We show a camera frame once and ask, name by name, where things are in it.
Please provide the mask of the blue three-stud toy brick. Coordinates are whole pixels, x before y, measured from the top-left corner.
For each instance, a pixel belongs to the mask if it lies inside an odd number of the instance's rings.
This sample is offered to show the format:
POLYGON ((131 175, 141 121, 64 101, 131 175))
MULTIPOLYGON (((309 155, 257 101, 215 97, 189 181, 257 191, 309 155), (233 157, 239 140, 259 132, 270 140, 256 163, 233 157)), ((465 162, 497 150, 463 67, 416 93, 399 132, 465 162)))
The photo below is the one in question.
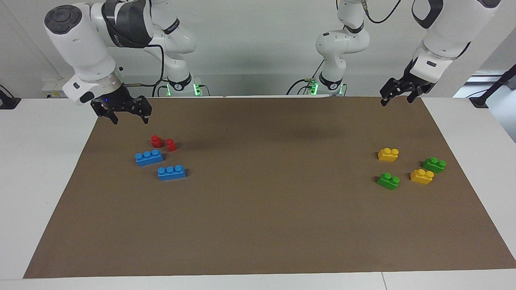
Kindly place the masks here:
POLYGON ((161 163, 163 161, 164 157, 162 151, 159 149, 135 154, 135 163, 140 167, 161 163))
POLYGON ((182 165, 160 167, 157 170, 159 180, 176 180, 186 178, 185 168, 182 165))

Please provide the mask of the green two-stud toy brick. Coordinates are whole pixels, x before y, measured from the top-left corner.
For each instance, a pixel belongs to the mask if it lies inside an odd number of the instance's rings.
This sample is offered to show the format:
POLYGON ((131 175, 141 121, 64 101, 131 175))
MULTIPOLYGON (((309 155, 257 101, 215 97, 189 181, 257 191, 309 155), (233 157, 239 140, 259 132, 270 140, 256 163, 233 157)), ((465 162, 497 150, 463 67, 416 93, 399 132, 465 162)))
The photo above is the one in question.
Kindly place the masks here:
POLYGON ((430 157, 422 163, 422 168, 433 173, 441 173, 446 168, 446 161, 439 160, 436 157, 430 157))
POLYGON ((393 176, 391 173, 384 172, 380 174, 377 184, 389 190, 394 190, 399 186, 400 178, 398 178, 398 176, 393 176))

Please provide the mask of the black stand with clamp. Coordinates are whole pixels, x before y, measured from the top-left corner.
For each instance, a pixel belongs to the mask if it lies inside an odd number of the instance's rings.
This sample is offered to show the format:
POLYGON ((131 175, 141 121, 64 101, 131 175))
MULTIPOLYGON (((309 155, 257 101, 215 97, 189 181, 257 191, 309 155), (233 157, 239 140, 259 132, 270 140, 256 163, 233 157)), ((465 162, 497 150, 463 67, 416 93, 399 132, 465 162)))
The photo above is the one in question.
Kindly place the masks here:
POLYGON ((506 85, 515 76, 516 64, 514 64, 508 71, 506 71, 490 88, 485 90, 481 97, 470 97, 470 102, 476 108, 489 109, 488 105, 486 104, 488 98, 503 85, 506 85))

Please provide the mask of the black table clamp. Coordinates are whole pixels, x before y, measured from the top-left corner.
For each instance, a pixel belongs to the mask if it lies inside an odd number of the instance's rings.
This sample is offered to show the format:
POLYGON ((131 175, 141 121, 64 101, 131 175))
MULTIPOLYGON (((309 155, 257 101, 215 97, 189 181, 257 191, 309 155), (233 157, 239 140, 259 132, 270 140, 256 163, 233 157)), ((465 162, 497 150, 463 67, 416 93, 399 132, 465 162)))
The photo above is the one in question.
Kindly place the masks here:
POLYGON ((15 97, 4 85, 0 84, 0 110, 14 110, 21 98, 15 97))

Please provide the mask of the brown table mat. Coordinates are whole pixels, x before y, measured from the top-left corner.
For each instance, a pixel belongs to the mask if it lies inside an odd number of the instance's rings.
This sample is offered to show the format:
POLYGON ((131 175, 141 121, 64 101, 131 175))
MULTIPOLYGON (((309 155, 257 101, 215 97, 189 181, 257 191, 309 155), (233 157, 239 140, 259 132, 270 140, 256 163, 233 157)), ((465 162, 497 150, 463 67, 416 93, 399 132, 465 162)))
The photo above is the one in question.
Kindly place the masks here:
POLYGON ((25 278, 516 268, 420 99, 151 104, 148 124, 96 121, 25 278), (164 161, 140 167, 152 135, 164 161), (430 157, 444 171, 411 181, 430 157), (177 165, 186 178, 159 180, 177 165))

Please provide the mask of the white wall socket box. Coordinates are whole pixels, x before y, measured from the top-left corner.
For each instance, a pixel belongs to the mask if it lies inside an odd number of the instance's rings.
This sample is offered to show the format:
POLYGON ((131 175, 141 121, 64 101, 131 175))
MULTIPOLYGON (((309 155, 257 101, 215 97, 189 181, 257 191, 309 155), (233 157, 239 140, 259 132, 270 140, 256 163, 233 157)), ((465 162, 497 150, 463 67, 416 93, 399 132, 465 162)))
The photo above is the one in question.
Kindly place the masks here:
POLYGON ((42 87, 42 96, 43 98, 68 98, 67 95, 63 92, 63 86, 66 84, 66 79, 49 79, 44 80, 42 87))

